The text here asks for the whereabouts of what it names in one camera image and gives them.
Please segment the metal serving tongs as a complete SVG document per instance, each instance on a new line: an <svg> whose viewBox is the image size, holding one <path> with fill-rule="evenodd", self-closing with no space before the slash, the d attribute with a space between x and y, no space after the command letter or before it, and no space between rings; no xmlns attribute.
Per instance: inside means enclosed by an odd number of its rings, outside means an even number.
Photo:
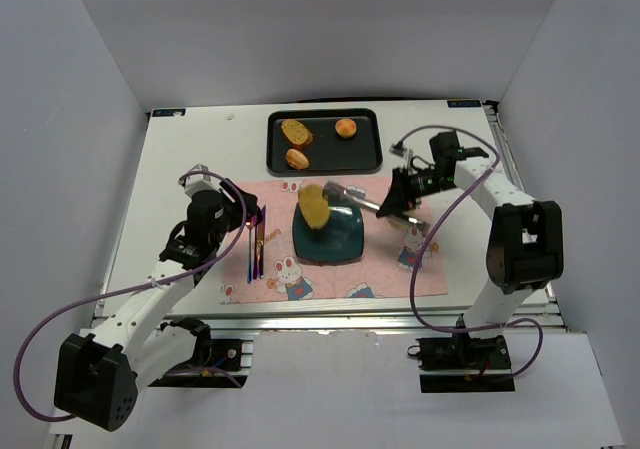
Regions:
<svg viewBox="0 0 640 449"><path fill-rule="evenodd" d="M335 181L328 181L324 184L323 195L329 199L349 201L360 209L372 214L376 214L380 209L380 205L368 199L363 190L355 186L342 186ZM399 227L416 228L424 232L427 232L430 228L430 224L426 221L407 214L388 215L384 216L384 219Z"/></svg>

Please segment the toast slice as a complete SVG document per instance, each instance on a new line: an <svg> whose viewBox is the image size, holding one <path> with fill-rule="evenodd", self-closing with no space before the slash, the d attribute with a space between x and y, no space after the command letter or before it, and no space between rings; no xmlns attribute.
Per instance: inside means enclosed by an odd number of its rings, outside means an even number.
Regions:
<svg viewBox="0 0 640 449"><path fill-rule="evenodd" d="M298 191L298 206L310 229L319 230L328 223L331 211L322 186L311 184L302 187Z"/></svg>

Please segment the sesame bun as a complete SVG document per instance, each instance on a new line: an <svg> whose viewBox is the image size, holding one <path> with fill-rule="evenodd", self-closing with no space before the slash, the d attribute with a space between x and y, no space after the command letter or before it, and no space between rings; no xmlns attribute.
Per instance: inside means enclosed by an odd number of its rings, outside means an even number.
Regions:
<svg viewBox="0 0 640 449"><path fill-rule="evenodd" d="M310 161L307 156L297 149L289 149L285 158L287 165L292 169L306 170L310 167Z"/></svg>

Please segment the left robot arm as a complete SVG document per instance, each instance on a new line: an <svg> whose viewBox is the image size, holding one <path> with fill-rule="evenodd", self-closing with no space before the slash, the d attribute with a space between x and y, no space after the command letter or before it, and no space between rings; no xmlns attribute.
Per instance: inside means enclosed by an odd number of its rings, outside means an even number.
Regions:
<svg viewBox="0 0 640 449"><path fill-rule="evenodd" d="M194 192L148 277L87 335L62 343L54 405L107 431L120 428L138 395L175 366L201 364L210 328L193 318L163 320L207 274L230 232L256 216L258 199L224 181Z"/></svg>

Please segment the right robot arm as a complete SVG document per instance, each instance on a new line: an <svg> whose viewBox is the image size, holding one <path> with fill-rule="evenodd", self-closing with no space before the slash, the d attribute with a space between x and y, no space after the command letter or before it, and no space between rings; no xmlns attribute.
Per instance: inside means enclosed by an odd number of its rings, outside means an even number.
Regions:
<svg viewBox="0 0 640 449"><path fill-rule="evenodd" d="M471 365L481 351L496 344L505 328L517 325L513 315L526 299L562 275L563 216L556 202L534 199L498 172L500 154L490 143L479 140L477 146L465 148L458 139L463 129L441 125L432 129L436 133L429 141L432 164L422 170L394 169L376 215L402 217L421 198L458 189L460 195L429 229L428 240L465 199L490 219L487 282L455 325L435 329L451 337L437 358Z"/></svg>

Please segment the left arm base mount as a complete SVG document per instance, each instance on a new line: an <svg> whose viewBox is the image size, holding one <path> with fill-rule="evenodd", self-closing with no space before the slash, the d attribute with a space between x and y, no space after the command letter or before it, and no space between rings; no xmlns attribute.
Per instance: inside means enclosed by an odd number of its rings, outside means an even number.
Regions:
<svg viewBox="0 0 640 449"><path fill-rule="evenodd" d="M195 359L181 363L150 384L162 388L241 389L249 374L253 338L216 336L204 343Z"/></svg>

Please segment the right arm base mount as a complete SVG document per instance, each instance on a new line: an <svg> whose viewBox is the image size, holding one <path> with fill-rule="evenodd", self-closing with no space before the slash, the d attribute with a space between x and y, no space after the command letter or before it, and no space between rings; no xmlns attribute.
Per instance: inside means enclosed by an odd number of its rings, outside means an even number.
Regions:
<svg viewBox="0 0 640 449"><path fill-rule="evenodd" d="M514 392L515 383L506 340L451 337L420 338L407 349L418 363L420 390L425 394Z"/></svg>

